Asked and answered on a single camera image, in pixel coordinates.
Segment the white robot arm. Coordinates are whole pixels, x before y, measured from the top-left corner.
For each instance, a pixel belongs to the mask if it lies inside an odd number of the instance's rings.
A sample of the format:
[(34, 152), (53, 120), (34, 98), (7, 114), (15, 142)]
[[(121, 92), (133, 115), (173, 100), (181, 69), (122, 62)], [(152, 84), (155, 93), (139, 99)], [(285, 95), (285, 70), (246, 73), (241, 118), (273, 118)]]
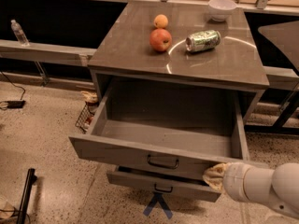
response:
[[(299, 65), (299, 21), (262, 26), (259, 32), (295, 66)], [(204, 171), (204, 181), (237, 202), (262, 204), (281, 215), (299, 218), (299, 164), (276, 169), (244, 162), (220, 163)]]

